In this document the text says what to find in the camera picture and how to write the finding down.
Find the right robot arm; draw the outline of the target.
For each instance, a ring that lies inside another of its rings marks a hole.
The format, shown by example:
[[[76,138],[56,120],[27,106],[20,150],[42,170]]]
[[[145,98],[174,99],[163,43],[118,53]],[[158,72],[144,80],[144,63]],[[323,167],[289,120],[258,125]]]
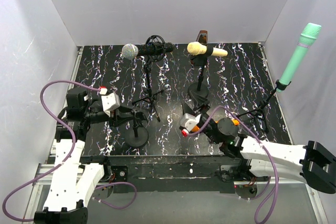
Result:
[[[221,118],[218,121],[207,114],[208,101],[198,102],[191,108],[182,102],[180,129],[183,136],[205,134],[218,144],[225,156],[239,158],[239,166],[225,172],[236,180],[278,176],[303,182],[326,194],[335,194],[335,155],[321,143],[309,141],[306,145],[286,145],[257,141],[251,135],[239,132],[239,121]]]

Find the short round-base mic stand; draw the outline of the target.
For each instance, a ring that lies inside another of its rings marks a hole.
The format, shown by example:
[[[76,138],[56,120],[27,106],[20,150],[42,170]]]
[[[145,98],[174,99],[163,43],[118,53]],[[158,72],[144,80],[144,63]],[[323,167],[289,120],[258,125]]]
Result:
[[[149,139],[149,133],[143,126],[142,122],[139,123],[139,127],[132,126],[132,131],[127,131],[125,135],[125,142],[134,148],[143,147],[147,144]]]

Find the cream microphone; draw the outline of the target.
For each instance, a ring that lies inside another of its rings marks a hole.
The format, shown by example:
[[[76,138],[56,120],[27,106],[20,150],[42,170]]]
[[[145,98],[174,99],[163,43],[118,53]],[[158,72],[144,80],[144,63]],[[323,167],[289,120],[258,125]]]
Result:
[[[224,49],[205,46],[196,41],[187,45],[187,51],[191,55],[209,55],[216,57],[226,57],[228,55],[228,52]]]

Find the round-base stand for cream mic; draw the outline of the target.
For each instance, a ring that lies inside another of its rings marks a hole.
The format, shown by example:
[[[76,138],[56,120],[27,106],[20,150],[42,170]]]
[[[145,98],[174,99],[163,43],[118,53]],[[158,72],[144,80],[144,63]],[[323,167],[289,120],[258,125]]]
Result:
[[[198,81],[192,83],[188,88],[188,94],[192,96],[192,93],[196,93],[202,97],[208,96],[208,87],[203,84],[204,80],[204,69],[207,66],[208,57],[206,55],[198,55],[190,57],[190,62],[194,67],[200,67],[201,72],[198,75]]]

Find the orange microphone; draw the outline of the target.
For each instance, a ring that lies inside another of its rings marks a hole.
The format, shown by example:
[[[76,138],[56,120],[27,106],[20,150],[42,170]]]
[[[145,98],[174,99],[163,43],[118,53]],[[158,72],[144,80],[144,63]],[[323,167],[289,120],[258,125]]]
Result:
[[[233,124],[235,126],[238,126],[239,125],[239,122],[237,120],[232,120]],[[193,129],[191,130],[191,132],[197,132],[200,128],[196,125],[193,127]]]

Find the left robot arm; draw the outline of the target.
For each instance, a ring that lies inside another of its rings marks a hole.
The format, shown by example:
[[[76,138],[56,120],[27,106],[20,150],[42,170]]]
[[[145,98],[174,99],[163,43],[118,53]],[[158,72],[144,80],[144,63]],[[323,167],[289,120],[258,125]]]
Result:
[[[55,171],[43,209],[34,214],[34,223],[87,223],[87,205],[97,184],[111,178],[112,170],[102,163],[80,164],[91,125],[108,122],[118,127],[133,123],[126,142],[140,147],[148,141],[143,112],[122,105],[119,96],[102,88],[100,96],[89,97],[83,87],[68,90],[66,106],[57,116]]]

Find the black silver-mesh microphone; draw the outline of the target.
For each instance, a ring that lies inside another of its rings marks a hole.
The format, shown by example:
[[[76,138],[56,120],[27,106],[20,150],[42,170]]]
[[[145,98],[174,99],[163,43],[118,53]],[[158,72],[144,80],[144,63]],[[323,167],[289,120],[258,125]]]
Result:
[[[156,56],[166,52],[172,52],[175,45],[167,43],[151,43],[147,45],[126,44],[122,47],[121,56],[125,59],[134,59],[138,56]]]

